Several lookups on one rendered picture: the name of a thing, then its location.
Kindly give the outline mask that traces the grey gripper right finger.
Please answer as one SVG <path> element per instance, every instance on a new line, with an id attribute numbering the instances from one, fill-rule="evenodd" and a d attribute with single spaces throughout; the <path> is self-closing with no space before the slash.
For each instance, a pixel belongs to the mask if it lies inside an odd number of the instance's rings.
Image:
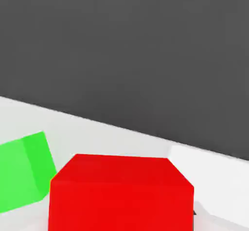
<path id="1" fill-rule="evenodd" d="M 249 228 L 212 215 L 195 201 L 193 231 L 249 231 Z"/>

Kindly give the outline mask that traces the small red cube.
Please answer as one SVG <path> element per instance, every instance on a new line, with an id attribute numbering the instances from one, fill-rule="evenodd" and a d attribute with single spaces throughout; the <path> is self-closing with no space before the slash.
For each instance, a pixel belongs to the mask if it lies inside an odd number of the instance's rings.
<path id="1" fill-rule="evenodd" d="M 193 231 L 194 187 L 167 158 L 77 154 L 51 181 L 48 231 Z"/>

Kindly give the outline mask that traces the small green cube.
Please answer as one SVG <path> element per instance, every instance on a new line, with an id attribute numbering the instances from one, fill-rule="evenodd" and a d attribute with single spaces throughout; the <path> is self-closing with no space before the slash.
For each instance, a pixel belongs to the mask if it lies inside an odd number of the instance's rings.
<path id="1" fill-rule="evenodd" d="M 0 213 L 41 201 L 55 175 L 44 132 L 0 144 Z"/>

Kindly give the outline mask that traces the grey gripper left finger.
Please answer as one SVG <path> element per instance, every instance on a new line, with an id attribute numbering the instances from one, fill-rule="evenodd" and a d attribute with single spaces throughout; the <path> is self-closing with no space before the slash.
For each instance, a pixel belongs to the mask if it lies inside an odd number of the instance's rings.
<path id="1" fill-rule="evenodd" d="M 48 221 L 39 220 L 22 229 L 22 231 L 48 231 Z"/>

